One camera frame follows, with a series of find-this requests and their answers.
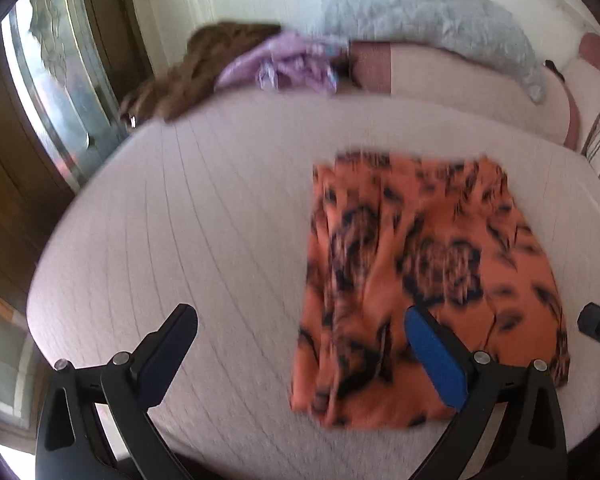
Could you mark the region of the pink sofa backrest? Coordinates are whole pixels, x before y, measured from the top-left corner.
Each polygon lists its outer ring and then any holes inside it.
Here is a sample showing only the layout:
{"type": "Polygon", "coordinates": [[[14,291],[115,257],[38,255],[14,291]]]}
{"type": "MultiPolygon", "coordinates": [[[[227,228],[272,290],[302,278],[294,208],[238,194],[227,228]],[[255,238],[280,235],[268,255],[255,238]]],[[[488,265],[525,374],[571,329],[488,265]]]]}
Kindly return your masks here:
{"type": "Polygon", "coordinates": [[[565,147],[584,153],[594,122],[600,114],[600,35],[583,35],[577,55],[562,71],[570,106],[570,124],[565,147]]]}

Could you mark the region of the purple floral garment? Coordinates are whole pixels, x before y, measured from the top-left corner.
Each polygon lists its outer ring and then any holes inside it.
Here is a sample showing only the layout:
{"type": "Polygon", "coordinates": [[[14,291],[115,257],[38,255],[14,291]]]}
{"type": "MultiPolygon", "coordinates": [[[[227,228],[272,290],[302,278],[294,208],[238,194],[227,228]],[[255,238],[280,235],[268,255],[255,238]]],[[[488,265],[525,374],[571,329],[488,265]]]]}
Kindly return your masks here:
{"type": "Polygon", "coordinates": [[[303,87],[332,96],[338,90],[337,64],[347,58],[342,40],[283,30],[223,68],[214,90],[255,84],[265,91],[303,87]]]}

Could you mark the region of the wooden glass door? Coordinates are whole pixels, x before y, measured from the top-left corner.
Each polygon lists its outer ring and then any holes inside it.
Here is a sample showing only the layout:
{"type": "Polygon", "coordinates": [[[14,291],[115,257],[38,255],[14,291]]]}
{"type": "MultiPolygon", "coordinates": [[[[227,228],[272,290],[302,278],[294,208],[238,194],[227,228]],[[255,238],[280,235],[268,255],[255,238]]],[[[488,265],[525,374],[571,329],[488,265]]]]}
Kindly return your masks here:
{"type": "Polygon", "coordinates": [[[0,444],[31,453],[50,369],[27,299],[53,230],[151,73],[132,0],[0,0],[0,444]]]}

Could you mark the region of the pink quilted mattress cover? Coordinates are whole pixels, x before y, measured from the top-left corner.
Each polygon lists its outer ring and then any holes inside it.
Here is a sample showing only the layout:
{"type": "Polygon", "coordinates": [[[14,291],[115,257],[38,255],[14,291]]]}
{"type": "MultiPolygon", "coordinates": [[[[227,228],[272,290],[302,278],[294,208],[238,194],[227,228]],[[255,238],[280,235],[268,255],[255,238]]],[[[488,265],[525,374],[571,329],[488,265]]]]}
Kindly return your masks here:
{"type": "Polygon", "coordinates": [[[550,258],[568,322],[600,304],[600,181],[582,156],[432,103],[242,89],[148,122],[76,196],[29,292],[38,348],[99,365],[186,302],[200,329],[151,413],[172,448],[236,479],[409,477],[440,422],[330,431],[288,402],[312,167],[355,148],[492,157],[550,258]]]}

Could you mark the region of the brown fleece garment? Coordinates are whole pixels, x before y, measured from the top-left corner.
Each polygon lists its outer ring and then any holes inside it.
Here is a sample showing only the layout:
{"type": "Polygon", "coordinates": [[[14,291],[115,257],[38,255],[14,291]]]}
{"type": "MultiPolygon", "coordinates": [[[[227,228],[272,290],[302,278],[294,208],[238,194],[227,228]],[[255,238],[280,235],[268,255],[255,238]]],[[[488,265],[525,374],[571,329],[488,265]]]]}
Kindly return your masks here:
{"type": "Polygon", "coordinates": [[[219,22],[197,29],[181,62],[143,82],[120,104],[119,119],[128,130],[152,118],[173,122],[214,91],[224,68],[282,31],[274,23],[219,22]]]}

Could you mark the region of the orange black floral blouse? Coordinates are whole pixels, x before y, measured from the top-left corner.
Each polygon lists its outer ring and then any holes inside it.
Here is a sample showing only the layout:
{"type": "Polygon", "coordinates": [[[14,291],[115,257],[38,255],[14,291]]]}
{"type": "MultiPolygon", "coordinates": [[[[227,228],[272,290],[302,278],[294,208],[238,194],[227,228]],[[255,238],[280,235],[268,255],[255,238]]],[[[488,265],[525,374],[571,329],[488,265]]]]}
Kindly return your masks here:
{"type": "Polygon", "coordinates": [[[496,162],[358,151],[315,166],[291,408],[355,429],[448,418],[404,332],[414,306],[472,351],[567,382],[550,262],[496,162]]]}

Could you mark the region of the black sunglasses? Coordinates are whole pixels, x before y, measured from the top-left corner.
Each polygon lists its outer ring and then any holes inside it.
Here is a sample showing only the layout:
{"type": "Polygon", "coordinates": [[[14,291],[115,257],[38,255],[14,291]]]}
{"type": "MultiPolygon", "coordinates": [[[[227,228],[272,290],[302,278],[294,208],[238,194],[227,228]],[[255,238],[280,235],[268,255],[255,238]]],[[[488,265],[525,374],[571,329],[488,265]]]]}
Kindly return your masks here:
{"type": "Polygon", "coordinates": [[[557,66],[552,60],[545,60],[543,62],[545,68],[550,70],[561,82],[565,82],[565,76],[562,74],[560,70],[558,70],[557,66]]]}

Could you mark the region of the grey quilted blanket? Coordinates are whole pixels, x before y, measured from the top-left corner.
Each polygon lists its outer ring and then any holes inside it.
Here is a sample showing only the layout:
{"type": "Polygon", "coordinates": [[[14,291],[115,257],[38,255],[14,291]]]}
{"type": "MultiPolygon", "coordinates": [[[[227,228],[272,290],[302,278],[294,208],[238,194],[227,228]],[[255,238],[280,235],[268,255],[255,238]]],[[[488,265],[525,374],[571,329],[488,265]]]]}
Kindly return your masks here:
{"type": "Polygon", "coordinates": [[[531,42],[490,0],[322,0],[321,33],[354,41],[414,42],[455,53],[516,81],[532,102],[545,87],[531,42]]]}

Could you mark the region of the pink bolster cushion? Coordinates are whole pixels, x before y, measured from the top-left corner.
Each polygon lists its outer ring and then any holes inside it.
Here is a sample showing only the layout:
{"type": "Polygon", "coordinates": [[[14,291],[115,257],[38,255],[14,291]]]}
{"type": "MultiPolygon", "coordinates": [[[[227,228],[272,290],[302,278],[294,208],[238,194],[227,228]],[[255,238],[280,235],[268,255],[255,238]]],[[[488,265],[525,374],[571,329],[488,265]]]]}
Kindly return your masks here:
{"type": "Polygon", "coordinates": [[[544,66],[540,74],[545,98],[535,103],[512,78],[445,50],[355,41],[350,58],[352,77],[365,91],[436,103],[577,148],[577,105],[565,83],[544,66]]]}

